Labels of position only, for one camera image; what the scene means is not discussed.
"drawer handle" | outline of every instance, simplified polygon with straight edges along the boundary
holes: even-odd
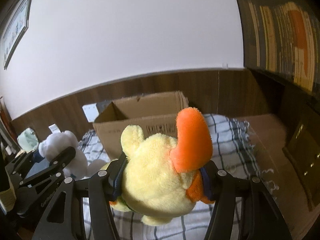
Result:
[[[300,128],[299,128],[299,130],[297,132],[296,139],[298,138],[299,134],[301,133],[302,128],[303,128],[303,124],[300,126]]]

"plush toy head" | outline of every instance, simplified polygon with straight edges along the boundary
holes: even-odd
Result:
[[[196,201],[208,202],[198,169],[210,160],[212,142],[202,114],[191,107],[180,111],[177,131],[178,140],[160,133],[144,139],[141,127],[124,129],[128,164],[113,208],[141,213],[145,224],[155,226],[189,213]]]
[[[50,134],[46,140],[39,143],[39,154],[49,162],[57,157],[63,150],[72,146],[76,149],[76,156],[63,169],[65,177],[73,176],[76,180],[82,179],[87,172],[87,158],[78,149],[79,142],[76,136],[70,131]]]

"white wall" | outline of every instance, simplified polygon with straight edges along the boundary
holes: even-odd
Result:
[[[243,67],[236,0],[32,0],[0,91],[12,119],[100,83]]]

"orange plush part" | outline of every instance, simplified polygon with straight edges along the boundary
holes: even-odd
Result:
[[[194,171],[204,166],[212,156],[212,141],[208,126],[198,109],[188,107],[177,116],[178,145],[170,152],[177,172]]]
[[[196,171],[191,186],[186,190],[186,195],[192,202],[202,201],[205,204],[214,203],[214,201],[210,201],[204,195],[202,176],[199,170]]]

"wall outlet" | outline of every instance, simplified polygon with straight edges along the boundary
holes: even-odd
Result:
[[[87,118],[88,122],[94,122],[94,120],[98,117],[99,111],[97,108],[97,104],[89,104],[82,106],[84,111],[85,117]]]
[[[56,125],[55,123],[50,125],[49,129],[51,130],[52,133],[61,132],[58,125]]]

